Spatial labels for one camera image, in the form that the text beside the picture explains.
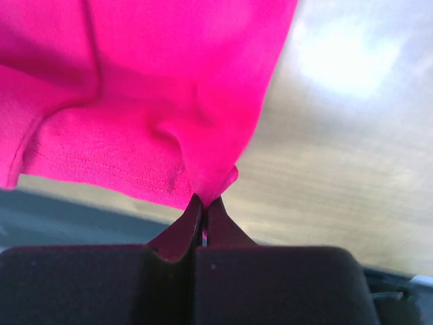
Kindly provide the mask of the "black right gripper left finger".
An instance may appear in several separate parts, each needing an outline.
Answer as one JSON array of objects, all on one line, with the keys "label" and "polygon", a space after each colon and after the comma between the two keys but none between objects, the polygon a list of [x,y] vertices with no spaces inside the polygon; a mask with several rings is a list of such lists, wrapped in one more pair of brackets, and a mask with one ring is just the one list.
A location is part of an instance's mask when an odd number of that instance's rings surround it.
[{"label": "black right gripper left finger", "polygon": [[202,202],[147,244],[24,246],[1,254],[2,324],[188,324]]}]

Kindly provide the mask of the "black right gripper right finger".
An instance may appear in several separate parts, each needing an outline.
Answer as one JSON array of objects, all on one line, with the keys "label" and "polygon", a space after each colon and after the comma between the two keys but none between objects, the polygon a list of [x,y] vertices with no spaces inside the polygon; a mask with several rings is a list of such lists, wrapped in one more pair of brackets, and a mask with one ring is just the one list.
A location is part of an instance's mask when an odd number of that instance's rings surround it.
[{"label": "black right gripper right finger", "polygon": [[363,270],[332,246],[261,246],[228,216],[207,211],[196,250],[196,324],[377,324]]}]

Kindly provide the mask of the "pink t-shirt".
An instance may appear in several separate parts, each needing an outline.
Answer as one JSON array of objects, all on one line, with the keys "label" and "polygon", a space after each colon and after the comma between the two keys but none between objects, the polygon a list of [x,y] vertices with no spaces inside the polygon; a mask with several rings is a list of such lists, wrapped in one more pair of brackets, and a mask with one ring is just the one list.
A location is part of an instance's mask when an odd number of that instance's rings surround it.
[{"label": "pink t-shirt", "polygon": [[2,1],[1,187],[182,209],[238,176],[295,1]]}]

